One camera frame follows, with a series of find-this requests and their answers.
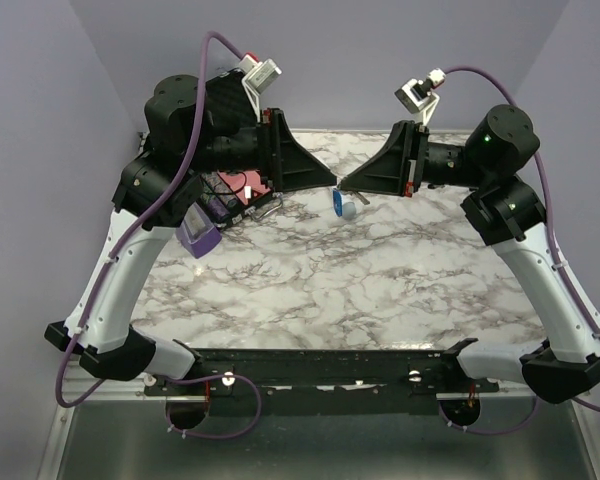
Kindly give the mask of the blue key tag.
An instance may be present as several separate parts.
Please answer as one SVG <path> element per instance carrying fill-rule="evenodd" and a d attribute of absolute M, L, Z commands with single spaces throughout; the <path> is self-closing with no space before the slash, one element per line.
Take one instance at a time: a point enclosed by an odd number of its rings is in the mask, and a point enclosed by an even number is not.
<path fill-rule="evenodd" d="M 337 217 L 343 216 L 343 199 L 342 194 L 338 189 L 332 190 L 333 209 Z"/>

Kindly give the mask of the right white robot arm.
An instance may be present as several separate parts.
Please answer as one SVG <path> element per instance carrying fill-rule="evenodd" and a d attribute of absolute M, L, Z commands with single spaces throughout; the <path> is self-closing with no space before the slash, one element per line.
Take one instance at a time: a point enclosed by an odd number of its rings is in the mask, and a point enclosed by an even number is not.
<path fill-rule="evenodd" d="M 506 263 L 546 333 L 540 345 L 468 340 L 448 350 L 440 379 L 460 392 L 476 379 L 527 385 L 559 404 L 600 383 L 600 322 L 569 268 L 547 239 L 549 212 L 518 171 L 540 140 L 519 107 L 492 107 L 462 146 L 431 142 L 421 123 L 396 123 L 383 147 L 338 184 L 347 193 L 410 197 L 422 185 L 469 189 L 465 217 L 484 244 Z"/>

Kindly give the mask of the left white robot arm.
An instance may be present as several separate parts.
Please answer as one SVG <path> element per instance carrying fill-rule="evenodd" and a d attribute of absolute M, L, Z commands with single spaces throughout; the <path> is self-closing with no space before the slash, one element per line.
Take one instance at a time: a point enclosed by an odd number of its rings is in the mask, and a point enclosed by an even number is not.
<path fill-rule="evenodd" d="M 148 137 L 121 173 L 97 266 L 71 315 L 45 331 L 47 341 L 78 355 L 99 380 L 150 373 L 167 377 L 181 395 L 200 387 L 190 349 L 145 336 L 130 319 L 157 256 L 203 195 L 204 175 L 255 171 L 265 187 L 284 193 L 336 183 L 294 139 L 282 110 L 254 113 L 241 80 L 234 70 L 200 89 L 197 77 L 173 75 L 145 104 Z"/>

